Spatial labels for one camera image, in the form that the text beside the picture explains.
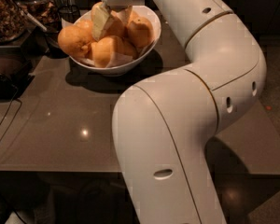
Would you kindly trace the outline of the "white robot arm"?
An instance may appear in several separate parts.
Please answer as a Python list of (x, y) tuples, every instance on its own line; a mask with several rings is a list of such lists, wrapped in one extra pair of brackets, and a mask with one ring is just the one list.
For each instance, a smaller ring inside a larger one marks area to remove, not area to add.
[(153, 2), (191, 62), (120, 96), (112, 118), (119, 166), (140, 224), (226, 224), (204, 147), (258, 100), (264, 55), (221, 0)]

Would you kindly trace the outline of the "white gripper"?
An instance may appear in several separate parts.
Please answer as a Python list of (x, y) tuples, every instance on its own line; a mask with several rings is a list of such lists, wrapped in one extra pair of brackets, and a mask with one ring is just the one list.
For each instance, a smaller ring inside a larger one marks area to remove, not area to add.
[(96, 9), (93, 21), (92, 36), (95, 40), (106, 37), (105, 25), (111, 15), (110, 7), (126, 7), (117, 13), (118, 18), (124, 25), (127, 25), (131, 19), (133, 7), (142, 6), (145, 0), (102, 0), (103, 3)]

